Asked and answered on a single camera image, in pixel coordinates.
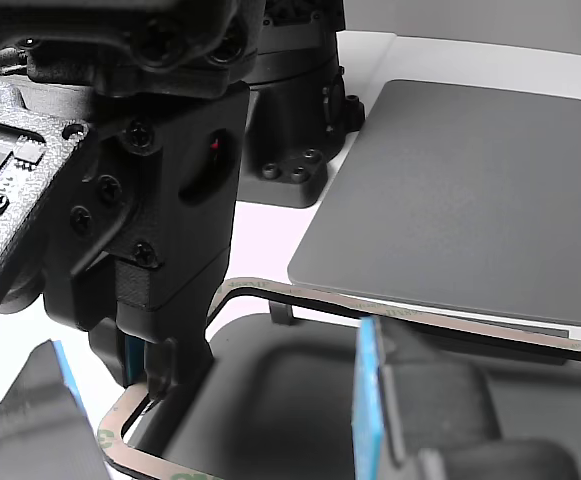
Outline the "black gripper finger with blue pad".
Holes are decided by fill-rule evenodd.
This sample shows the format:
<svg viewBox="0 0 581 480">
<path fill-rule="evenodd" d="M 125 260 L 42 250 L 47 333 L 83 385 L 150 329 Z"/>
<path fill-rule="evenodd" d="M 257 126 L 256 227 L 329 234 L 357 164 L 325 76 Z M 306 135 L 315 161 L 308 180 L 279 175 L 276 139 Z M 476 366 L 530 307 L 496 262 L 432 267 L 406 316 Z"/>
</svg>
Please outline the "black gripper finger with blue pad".
<svg viewBox="0 0 581 480">
<path fill-rule="evenodd" d="M 357 479 L 576 479 L 549 440 L 504 438 L 485 375 L 404 323 L 362 319 L 352 403 Z"/>
<path fill-rule="evenodd" d="M 0 479 L 108 479 L 63 345 L 36 346 L 0 401 Z"/>
</svg>

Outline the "black gripper oval hole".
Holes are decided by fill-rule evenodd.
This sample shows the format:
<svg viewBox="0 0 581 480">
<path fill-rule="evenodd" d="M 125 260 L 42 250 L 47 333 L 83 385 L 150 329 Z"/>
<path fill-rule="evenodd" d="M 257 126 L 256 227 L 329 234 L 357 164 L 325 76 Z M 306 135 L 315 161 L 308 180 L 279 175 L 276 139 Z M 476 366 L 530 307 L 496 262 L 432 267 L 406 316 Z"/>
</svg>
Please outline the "black gripper oval hole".
<svg viewBox="0 0 581 480">
<path fill-rule="evenodd" d="M 88 331 L 121 387 L 145 369 L 152 401 L 194 394 L 213 363 L 207 315 L 228 265 L 249 94 L 240 82 L 214 100 L 90 106 L 98 144 L 53 228 L 44 307 Z M 145 355 L 136 334 L 156 334 Z"/>
</svg>

